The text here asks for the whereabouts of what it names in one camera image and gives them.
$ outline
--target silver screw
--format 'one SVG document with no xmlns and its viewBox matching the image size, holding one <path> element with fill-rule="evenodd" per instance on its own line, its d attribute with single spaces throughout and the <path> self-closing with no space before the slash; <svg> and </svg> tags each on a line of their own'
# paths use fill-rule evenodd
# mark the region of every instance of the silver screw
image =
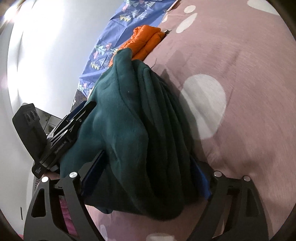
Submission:
<svg viewBox="0 0 296 241">
<path fill-rule="evenodd" d="M 215 171 L 215 172 L 214 172 L 214 176 L 215 176 L 215 177 L 222 177 L 222 172 L 220 172 L 220 171 Z"/>
<path fill-rule="evenodd" d="M 251 178 L 250 178 L 249 176 L 244 176 L 244 180 L 245 180 L 246 182 L 249 182 L 249 181 L 251 180 Z"/>
<path fill-rule="evenodd" d="M 75 178 L 75 177 L 77 177 L 77 172 L 71 172 L 71 173 L 69 174 L 69 177 L 70 177 L 70 178 Z"/>
<path fill-rule="evenodd" d="M 45 183 L 45 182 L 47 182 L 48 181 L 48 177 L 43 177 L 42 179 L 41 179 L 41 181 L 43 182 L 43 183 Z"/>
</svg>

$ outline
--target folded green clothing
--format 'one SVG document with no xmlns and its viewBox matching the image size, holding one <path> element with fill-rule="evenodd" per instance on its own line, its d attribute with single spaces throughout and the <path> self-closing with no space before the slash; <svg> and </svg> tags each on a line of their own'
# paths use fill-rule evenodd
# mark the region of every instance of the folded green clothing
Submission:
<svg viewBox="0 0 296 241">
<path fill-rule="evenodd" d="M 162 79 L 131 57 L 129 48 L 118 51 L 97 81 L 88 100 L 97 105 L 61 159 L 61 177 L 77 172 L 103 149 L 109 164 L 85 204 L 172 219 L 197 197 L 189 125 Z"/>
</svg>

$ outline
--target orange puffer garment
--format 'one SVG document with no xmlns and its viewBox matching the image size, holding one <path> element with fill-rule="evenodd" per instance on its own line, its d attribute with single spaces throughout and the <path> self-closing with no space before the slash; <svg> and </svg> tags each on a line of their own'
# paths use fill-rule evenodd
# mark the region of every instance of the orange puffer garment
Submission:
<svg viewBox="0 0 296 241">
<path fill-rule="evenodd" d="M 165 33 L 160 28 L 143 25 L 133 30 L 131 38 L 123 43 L 118 50 L 130 48 L 133 52 L 132 60 L 144 60 L 147 55 L 163 40 Z"/>
</svg>

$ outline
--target blue patterned fabric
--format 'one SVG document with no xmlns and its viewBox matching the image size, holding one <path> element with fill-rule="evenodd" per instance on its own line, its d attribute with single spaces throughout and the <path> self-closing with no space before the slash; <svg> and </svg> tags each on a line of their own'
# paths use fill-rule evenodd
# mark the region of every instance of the blue patterned fabric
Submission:
<svg viewBox="0 0 296 241">
<path fill-rule="evenodd" d="M 141 25 L 157 27 L 165 11 L 174 1 L 124 0 L 90 54 L 89 60 L 79 79 L 78 90 L 87 97 L 95 82 L 108 69 L 110 60 L 118 47 L 131 37 L 134 28 Z M 80 104 L 80 100 L 78 99 L 74 99 L 73 107 Z"/>
</svg>

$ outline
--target white polka dot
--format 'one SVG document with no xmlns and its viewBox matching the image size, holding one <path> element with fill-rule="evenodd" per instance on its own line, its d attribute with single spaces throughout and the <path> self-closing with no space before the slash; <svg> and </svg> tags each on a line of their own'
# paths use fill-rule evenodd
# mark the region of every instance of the white polka dot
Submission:
<svg viewBox="0 0 296 241">
<path fill-rule="evenodd" d="M 163 17 L 163 20 L 161 21 L 162 23 L 166 22 L 168 20 L 168 14 L 166 13 L 165 16 Z"/>
<path fill-rule="evenodd" d="M 169 234 L 150 234 L 147 236 L 146 241 L 177 241 L 174 236 Z"/>
<path fill-rule="evenodd" d="M 184 21 L 182 21 L 179 26 L 176 29 L 176 33 L 182 33 L 185 29 L 189 28 L 191 24 L 196 19 L 197 13 L 194 13 L 190 15 L 188 18 L 186 18 Z"/>
<path fill-rule="evenodd" d="M 266 0 L 248 0 L 248 5 L 258 10 L 279 15 L 279 13 L 274 9 L 274 7 Z"/>
<path fill-rule="evenodd" d="M 190 5 L 188 7 L 185 7 L 184 9 L 184 13 L 191 13 L 196 9 L 196 7 L 194 5 Z"/>
<path fill-rule="evenodd" d="M 185 81 L 179 100 L 192 137 L 195 140 L 212 137 L 226 109 L 226 94 L 221 84 L 206 74 L 193 75 Z"/>
<path fill-rule="evenodd" d="M 105 239 L 105 241 L 108 241 L 107 230 L 106 230 L 105 225 L 103 225 L 103 224 L 100 225 L 100 233 L 103 236 L 103 238 Z"/>
</svg>

